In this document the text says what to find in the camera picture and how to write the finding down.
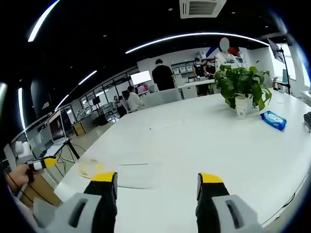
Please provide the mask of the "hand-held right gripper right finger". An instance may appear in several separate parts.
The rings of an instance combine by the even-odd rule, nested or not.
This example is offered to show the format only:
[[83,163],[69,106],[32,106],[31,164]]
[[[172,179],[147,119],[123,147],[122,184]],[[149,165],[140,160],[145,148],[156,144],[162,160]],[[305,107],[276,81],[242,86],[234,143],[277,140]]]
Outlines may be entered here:
[[199,233],[262,233],[257,213],[239,196],[229,194],[223,180],[199,173],[195,211]]

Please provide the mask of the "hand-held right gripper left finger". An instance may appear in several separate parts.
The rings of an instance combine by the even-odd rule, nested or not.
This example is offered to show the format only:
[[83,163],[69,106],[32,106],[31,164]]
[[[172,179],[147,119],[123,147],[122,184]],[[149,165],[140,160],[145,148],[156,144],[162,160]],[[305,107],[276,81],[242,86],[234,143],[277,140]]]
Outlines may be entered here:
[[76,193],[58,207],[48,233],[113,233],[117,215],[116,172],[91,179],[84,193]]

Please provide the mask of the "person's left hand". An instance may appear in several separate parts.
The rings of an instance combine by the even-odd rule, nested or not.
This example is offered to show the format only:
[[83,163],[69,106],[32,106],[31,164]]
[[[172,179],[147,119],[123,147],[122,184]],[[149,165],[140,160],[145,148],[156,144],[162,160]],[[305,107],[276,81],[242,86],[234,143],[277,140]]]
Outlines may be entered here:
[[4,176],[7,185],[12,192],[16,192],[27,183],[32,183],[35,179],[34,173],[30,170],[28,164],[18,165],[13,171],[6,171]]

